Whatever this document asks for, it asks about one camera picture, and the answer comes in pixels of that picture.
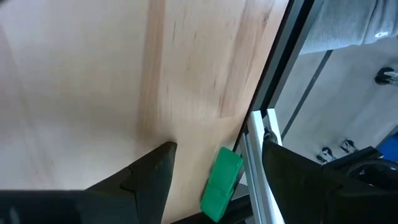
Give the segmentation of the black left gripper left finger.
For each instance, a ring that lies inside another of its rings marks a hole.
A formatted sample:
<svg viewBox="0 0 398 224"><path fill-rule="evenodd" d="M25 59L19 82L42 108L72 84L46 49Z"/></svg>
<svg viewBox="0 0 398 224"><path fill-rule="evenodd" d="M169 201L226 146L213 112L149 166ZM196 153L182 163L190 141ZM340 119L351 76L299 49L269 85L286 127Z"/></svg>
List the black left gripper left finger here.
<svg viewBox="0 0 398 224"><path fill-rule="evenodd" d="M88 190L133 198L139 223L160 223L169 194L177 143L165 142Z"/></svg>

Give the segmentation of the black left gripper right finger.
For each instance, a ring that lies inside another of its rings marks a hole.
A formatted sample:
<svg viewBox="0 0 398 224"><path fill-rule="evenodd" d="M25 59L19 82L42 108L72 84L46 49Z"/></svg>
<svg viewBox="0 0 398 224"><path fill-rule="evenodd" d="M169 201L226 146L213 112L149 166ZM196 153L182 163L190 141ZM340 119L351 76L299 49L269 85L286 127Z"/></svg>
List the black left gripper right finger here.
<svg viewBox="0 0 398 224"><path fill-rule="evenodd" d="M341 184L320 164L270 140L262 145L266 179L286 223L331 223L330 199Z"/></svg>

